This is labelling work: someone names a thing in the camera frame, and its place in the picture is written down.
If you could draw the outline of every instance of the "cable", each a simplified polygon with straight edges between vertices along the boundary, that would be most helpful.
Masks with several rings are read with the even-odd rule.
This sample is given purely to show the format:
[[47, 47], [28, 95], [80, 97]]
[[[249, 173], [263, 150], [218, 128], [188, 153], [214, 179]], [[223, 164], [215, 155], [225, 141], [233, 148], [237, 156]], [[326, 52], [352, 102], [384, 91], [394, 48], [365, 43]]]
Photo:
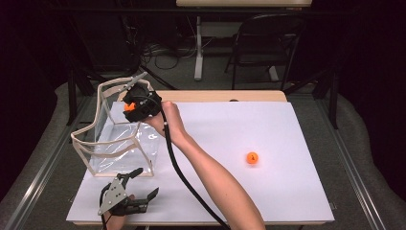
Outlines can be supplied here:
[[[111, 183], [108, 183], [106, 186], [104, 186], [104, 188], [101, 190], [101, 197], [99, 199], [99, 204], [102, 207], [102, 197], [104, 196], [104, 193], [110, 188]], [[110, 220], [110, 218], [108, 218], [108, 220], [105, 220], [104, 218], [104, 214], [101, 214], [101, 224], [102, 224], [102, 230], [107, 230], [107, 222]]]
[[161, 66], [158, 65], [158, 57], [162, 57], [162, 56], [163, 56], [163, 55], [157, 55], [157, 56], [155, 56], [154, 64], [155, 64], [155, 66], [156, 66], [158, 69], [161, 69], [161, 70], [170, 70], [170, 69], [175, 68], [175, 67], [179, 64], [179, 58], [180, 58], [180, 57], [179, 57], [176, 53], [171, 53], [171, 52], [169, 52], [169, 53], [166, 54], [166, 57], [172, 57], [172, 58], [174, 58], [174, 59], [175, 59], [175, 63], [174, 63], [172, 66], [170, 66], [170, 67], [161, 67]]
[[172, 90], [177, 90], [178, 89], [175, 86], [173, 86], [173, 85], [169, 84], [168, 82], [166, 82], [165, 80], [163, 80], [161, 77], [159, 77], [155, 73], [153, 73], [151, 70], [146, 68], [144, 65], [140, 65], [140, 68], [145, 70], [147, 73], [149, 73], [155, 80], [157, 80], [158, 82], [163, 84], [166, 88], [172, 89]]
[[164, 120], [164, 132], [165, 132], [165, 140], [167, 142], [167, 148], [169, 152], [169, 157], [170, 161], [172, 163], [172, 166], [174, 167], [176, 173], [182, 180], [182, 182], [186, 185], [186, 187], [191, 191], [191, 193], [194, 195], [194, 197], [200, 202], [200, 204], [206, 209], [206, 211], [218, 222], [221, 224], [221, 226], [224, 229], [230, 229], [230, 227], [210, 208], [210, 206], [204, 201], [204, 199], [199, 195], [199, 193], [194, 189], [194, 187], [191, 185], [191, 183], [188, 181], [188, 179], [183, 175], [182, 171], [179, 168], [179, 165], [177, 164], [176, 157], [173, 152], [172, 148], [172, 141], [170, 139], [170, 131], [169, 131], [169, 124], [167, 121], [167, 117], [165, 115], [164, 109], [162, 108], [161, 104], [156, 102], [155, 100], [146, 97], [146, 96], [135, 96], [134, 98], [142, 98], [142, 99], [148, 99], [155, 103], [159, 107], [159, 110], [161, 111], [162, 118]]

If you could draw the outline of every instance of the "hand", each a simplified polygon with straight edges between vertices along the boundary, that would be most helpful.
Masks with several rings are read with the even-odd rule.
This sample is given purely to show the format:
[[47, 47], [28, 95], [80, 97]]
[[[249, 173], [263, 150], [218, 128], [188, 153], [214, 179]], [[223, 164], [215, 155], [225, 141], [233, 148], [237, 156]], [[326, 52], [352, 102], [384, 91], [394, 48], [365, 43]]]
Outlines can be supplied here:
[[[187, 136], [179, 109], [176, 103], [172, 102], [162, 102], [162, 109], [169, 125], [171, 141], [176, 145], [176, 143], [181, 142]], [[154, 117], [148, 117], [143, 122], [154, 127], [159, 134], [165, 137], [164, 119], [161, 113], [158, 113]]]
[[124, 227], [126, 216], [111, 216], [110, 212], [105, 212], [104, 219], [107, 222], [107, 230], [120, 230]]

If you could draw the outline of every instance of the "table leg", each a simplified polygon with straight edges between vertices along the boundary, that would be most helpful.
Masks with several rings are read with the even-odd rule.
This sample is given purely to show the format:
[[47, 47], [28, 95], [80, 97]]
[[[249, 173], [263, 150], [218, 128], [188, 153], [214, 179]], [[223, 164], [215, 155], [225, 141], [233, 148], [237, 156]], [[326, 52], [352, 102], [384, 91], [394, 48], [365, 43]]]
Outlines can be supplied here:
[[202, 33], [201, 33], [200, 16], [197, 16], [196, 30], [197, 30], [196, 32], [197, 56], [196, 56], [196, 66], [194, 69], [194, 79], [196, 81], [201, 81], [203, 69], [203, 51], [202, 51]]

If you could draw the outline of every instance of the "black wire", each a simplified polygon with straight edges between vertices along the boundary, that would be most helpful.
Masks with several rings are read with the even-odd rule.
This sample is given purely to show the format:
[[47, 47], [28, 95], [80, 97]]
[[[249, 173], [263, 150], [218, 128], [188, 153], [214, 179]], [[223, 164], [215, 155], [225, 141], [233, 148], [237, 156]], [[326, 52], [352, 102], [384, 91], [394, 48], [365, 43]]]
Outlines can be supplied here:
[[162, 114], [162, 118], [164, 120], [165, 140], [167, 142], [167, 148], [168, 148], [168, 152], [169, 152], [170, 161], [171, 161], [172, 166], [174, 167], [176, 173], [178, 174], [178, 176], [180, 177], [182, 182], [186, 185], [186, 187], [189, 189], [189, 191], [191, 191], [191, 193], [194, 195], [194, 197], [196, 197], [196, 199], [200, 202], [200, 204], [206, 209], [206, 211], [215, 220], [217, 220], [217, 222], [220, 223], [221, 226], [224, 229], [230, 229], [230, 227], [204, 201], [204, 199], [194, 189], [194, 187], [191, 185], [191, 183], [189, 183], [188, 179], [185, 177], [185, 175], [183, 175], [182, 171], [180, 170], [179, 165], [177, 164], [177, 161], [176, 161], [176, 157], [175, 157], [175, 155], [173, 153], [172, 141], [170, 139], [169, 125], [168, 125], [167, 117], [165, 116], [165, 112], [164, 112], [164, 109], [162, 108], [162, 106], [158, 102], [156, 102], [155, 100], [153, 100], [153, 99], [151, 99], [149, 97], [146, 97], [146, 96], [135, 96], [134, 98], [148, 99], [148, 100], [152, 101], [153, 103], [155, 103], [159, 107], [159, 109], [161, 111], [161, 114]]
[[[99, 204], [102, 207], [102, 197], [104, 196], [104, 193], [110, 188], [111, 183], [108, 183], [106, 186], [104, 186], [104, 188], [101, 190], [101, 197], [99, 199]], [[103, 230], [107, 230], [107, 221], [104, 218], [104, 214], [101, 214], [101, 224], [102, 224], [102, 229]]]
[[158, 82], [160, 82], [161, 84], [163, 84], [166, 88], [168, 89], [173, 89], [173, 90], [177, 90], [178, 88], [176, 88], [175, 86], [169, 84], [168, 82], [166, 82], [165, 80], [163, 80], [161, 77], [159, 77], [158, 75], [156, 75], [154, 72], [152, 72], [151, 70], [149, 70], [148, 68], [146, 68], [144, 65], [140, 65], [140, 68], [145, 70], [147, 73], [149, 73], [155, 80], [157, 80]]
[[146, 55], [146, 53], [150, 53], [150, 54], [152, 53], [152, 49], [151, 49], [150, 45], [144, 45], [144, 51], [143, 51], [143, 54], [141, 55], [141, 58], [143, 59], [143, 62], [145, 65], [150, 63], [150, 61], [152, 59], [152, 55]]
[[[176, 61], [170, 67], [161, 67], [158, 65], [158, 57], [172, 57], [172, 58], [175, 58]], [[154, 64], [160, 70], [171, 70], [171, 69], [174, 69], [179, 64], [179, 59], [180, 59], [180, 57], [177, 54], [169, 52], [167, 55], [156, 55]]]

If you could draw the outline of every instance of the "transparent acrylic enclosure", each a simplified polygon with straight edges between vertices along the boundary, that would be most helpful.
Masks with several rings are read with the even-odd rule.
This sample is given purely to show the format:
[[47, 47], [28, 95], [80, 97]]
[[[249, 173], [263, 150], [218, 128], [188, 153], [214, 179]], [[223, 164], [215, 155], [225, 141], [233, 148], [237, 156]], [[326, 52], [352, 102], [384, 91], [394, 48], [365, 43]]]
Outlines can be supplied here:
[[[116, 176], [143, 168], [140, 176], [153, 176], [159, 138], [156, 130], [144, 123], [130, 123], [123, 114], [121, 93], [132, 78], [101, 83], [94, 122], [71, 133], [73, 146], [94, 176]], [[140, 83], [150, 84], [146, 80]]]

